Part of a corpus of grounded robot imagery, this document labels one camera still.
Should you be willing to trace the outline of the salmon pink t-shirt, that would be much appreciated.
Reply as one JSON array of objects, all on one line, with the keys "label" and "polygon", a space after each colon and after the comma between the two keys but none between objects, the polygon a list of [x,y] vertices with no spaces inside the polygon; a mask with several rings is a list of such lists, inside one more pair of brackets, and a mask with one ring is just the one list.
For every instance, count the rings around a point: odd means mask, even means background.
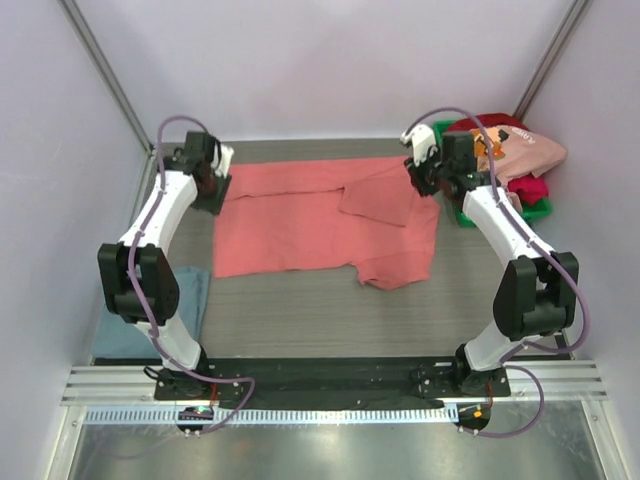
[{"label": "salmon pink t-shirt", "polygon": [[440,206],[399,157],[236,165],[215,221],[218,278],[352,266],[391,291],[426,281]]}]

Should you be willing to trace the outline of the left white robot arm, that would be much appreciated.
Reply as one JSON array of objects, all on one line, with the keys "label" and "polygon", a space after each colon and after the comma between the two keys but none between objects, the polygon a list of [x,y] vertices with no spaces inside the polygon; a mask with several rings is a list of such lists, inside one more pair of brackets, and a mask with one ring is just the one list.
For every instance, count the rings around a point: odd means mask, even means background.
[{"label": "left white robot arm", "polygon": [[133,225],[97,253],[107,310],[142,333],[161,358],[161,368],[143,370],[159,400],[204,399],[213,389],[206,352],[180,318],[179,285],[167,254],[188,209],[221,212],[233,154],[207,131],[188,132],[184,144],[163,157]]}]

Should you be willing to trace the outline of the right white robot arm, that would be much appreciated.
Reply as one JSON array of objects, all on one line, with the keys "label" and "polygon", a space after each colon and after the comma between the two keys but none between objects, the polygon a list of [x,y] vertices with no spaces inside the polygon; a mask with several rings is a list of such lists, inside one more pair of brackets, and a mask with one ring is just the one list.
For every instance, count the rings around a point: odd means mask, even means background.
[{"label": "right white robot arm", "polygon": [[448,132],[437,141],[419,124],[400,141],[411,150],[404,166],[419,195],[442,193],[460,207],[504,267],[492,322],[458,347],[450,373],[458,393],[480,396],[499,382],[503,363],[517,350],[573,324],[578,261],[542,241],[490,172],[479,170],[471,133]]}]

